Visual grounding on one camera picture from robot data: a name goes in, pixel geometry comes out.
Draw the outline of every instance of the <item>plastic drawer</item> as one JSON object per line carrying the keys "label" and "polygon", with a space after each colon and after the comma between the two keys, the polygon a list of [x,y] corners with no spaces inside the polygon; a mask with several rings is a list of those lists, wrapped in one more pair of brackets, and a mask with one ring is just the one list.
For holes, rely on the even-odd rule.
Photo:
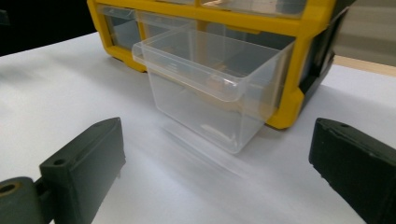
{"label": "plastic drawer", "polygon": [[194,0],[157,0],[158,2],[175,3],[180,5],[192,5]]}
{"label": "plastic drawer", "polygon": [[305,4],[306,0],[201,0],[203,7],[292,18],[301,17]]}
{"label": "plastic drawer", "polygon": [[276,110],[292,45],[177,29],[135,44],[133,55],[162,112],[235,153]]}
{"label": "plastic drawer", "polygon": [[141,41],[135,10],[101,5],[98,11],[106,17],[107,28],[115,46],[131,49],[133,44]]}

